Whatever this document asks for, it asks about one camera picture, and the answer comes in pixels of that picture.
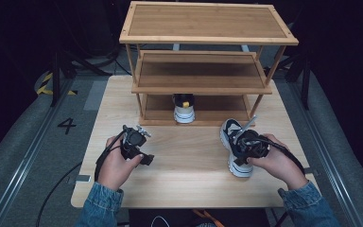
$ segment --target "sneaker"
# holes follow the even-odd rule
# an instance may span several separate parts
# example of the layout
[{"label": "sneaker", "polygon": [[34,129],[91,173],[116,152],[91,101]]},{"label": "sneaker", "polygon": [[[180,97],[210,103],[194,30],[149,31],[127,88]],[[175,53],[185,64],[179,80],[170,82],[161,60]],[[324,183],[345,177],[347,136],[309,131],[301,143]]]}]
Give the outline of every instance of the sneaker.
[{"label": "sneaker", "polygon": [[239,166],[235,160],[238,155],[237,139],[240,137],[243,128],[234,119],[227,119],[220,128],[220,140],[223,146],[230,152],[229,154],[229,170],[236,177],[250,177],[252,175],[253,166],[250,164],[242,164]]},{"label": "sneaker", "polygon": [[173,95],[175,103],[175,120],[179,123],[191,123],[196,118],[194,114],[194,96],[192,94]]}]

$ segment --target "white shoe sole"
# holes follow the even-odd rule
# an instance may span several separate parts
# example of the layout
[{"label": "white shoe sole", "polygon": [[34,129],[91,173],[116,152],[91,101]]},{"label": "white shoe sole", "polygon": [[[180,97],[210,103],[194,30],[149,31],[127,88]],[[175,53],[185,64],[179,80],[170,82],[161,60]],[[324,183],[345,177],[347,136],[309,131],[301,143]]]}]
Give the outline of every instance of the white shoe sole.
[{"label": "white shoe sole", "polygon": [[226,121],[222,124],[222,127],[220,128],[220,140],[222,141],[223,146],[229,151],[229,170],[232,172],[232,174],[236,177],[250,177],[252,175],[253,166],[244,164],[242,166],[238,166],[234,160],[236,159],[235,156],[232,153],[232,148],[229,144],[229,139],[227,135],[223,132],[223,128],[225,127]]},{"label": "white shoe sole", "polygon": [[177,113],[175,110],[173,115],[175,117],[175,121],[183,124],[191,123],[196,118],[194,111],[191,112],[190,114],[182,114],[182,113]]}]

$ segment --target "wooden table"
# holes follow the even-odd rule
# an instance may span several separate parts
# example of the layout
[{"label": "wooden table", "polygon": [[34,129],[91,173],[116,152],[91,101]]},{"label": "wooden table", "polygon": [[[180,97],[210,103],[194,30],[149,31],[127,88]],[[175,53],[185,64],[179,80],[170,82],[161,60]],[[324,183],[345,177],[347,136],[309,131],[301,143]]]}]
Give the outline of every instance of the wooden table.
[{"label": "wooden table", "polygon": [[[132,77],[109,79],[96,117],[80,175],[94,177],[95,161],[107,138],[118,134],[123,125],[138,124],[139,110],[130,92]],[[308,167],[299,139],[291,125],[283,101],[273,82],[272,95],[264,96],[257,110],[259,133],[271,132],[286,143]],[[220,127],[146,126],[152,137],[142,152],[155,155],[150,166],[138,166],[122,186],[123,207],[128,208],[221,208],[281,207],[277,193],[285,183],[255,167],[251,178],[237,178],[228,168],[229,152],[219,139]],[[312,174],[307,178],[315,182]],[[82,207],[93,182],[78,182],[72,204]]]}]

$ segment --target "right hand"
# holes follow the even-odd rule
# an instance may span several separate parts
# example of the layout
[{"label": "right hand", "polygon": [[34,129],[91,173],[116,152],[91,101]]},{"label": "right hand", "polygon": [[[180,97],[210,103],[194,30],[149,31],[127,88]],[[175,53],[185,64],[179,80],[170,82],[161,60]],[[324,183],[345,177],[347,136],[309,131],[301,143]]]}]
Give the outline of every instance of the right hand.
[{"label": "right hand", "polygon": [[[123,158],[120,143],[123,137],[119,138],[111,148],[114,148],[108,154],[104,164],[99,171],[99,177],[97,182],[109,189],[116,191],[119,187],[128,179],[131,172],[140,164],[143,159],[143,155],[137,155],[131,160],[125,160]],[[111,144],[114,137],[109,138],[106,143],[106,147]]]},{"label": "right hand", "polygon": [[[272,134],[263,134],[274,143],[280,144],[288,149],[281,141],[276,139]],[[289,190],[294,190],[303,187],[308,183],[308,180],[302,174],[300,169],[285,156],[277,148],[270,146],[269,154],[264,158],[248,158],[247,162],[254,166],[259,166],[265,169],[273,177],[284,181]]]}]

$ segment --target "wooden shelf board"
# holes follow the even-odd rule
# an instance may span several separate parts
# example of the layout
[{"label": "wooden shelf board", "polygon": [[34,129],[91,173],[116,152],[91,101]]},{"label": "wooden shelf board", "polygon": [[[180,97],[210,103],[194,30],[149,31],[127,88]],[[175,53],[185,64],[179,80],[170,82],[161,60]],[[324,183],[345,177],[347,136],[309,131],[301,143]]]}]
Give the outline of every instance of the wooden shelf board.
[{"label": "wooden shelf board", "polygon": [[247,96],[195,96],[196,119],[189,124],[175,121],[172,96],[144,95],[141,125],[160,126],[220,126],[226,119],[234,118],[243,123],[249,120],[250,104]]},{"label": "wooden shelf board", "polygon": [[131,2],[121,44],[272,44],[298,41],[272,5]]},{"label": "wooden shelf board", "polygon": [[253,52],[144,50],[131,92],[202,95],[270,95]]}]

